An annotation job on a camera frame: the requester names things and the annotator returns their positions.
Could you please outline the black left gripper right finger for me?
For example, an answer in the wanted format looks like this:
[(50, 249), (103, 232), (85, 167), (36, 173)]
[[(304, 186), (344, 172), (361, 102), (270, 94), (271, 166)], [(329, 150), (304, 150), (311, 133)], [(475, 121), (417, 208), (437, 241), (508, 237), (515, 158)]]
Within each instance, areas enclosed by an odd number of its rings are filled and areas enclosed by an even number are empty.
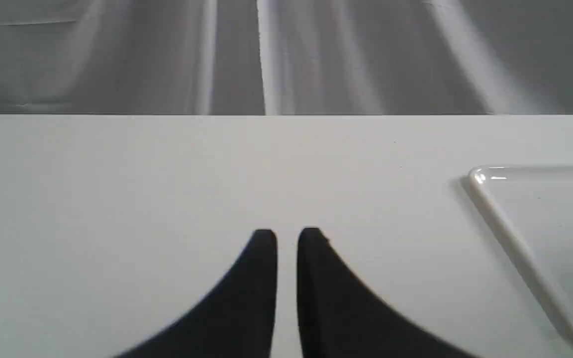
[(400, 315), (347, 267), (317, 227), (296, 252), (296, 305), (305, 358), (467, 358)]

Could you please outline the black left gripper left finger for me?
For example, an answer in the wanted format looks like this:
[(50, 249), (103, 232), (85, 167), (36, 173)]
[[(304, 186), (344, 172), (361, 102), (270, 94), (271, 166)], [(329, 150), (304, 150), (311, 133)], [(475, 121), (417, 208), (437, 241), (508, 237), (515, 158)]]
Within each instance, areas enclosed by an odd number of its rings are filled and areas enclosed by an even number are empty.
[(123, 358), (268, 358), (278, 283), (277, 236), (253, 232), (230, 270), (182, 318)]

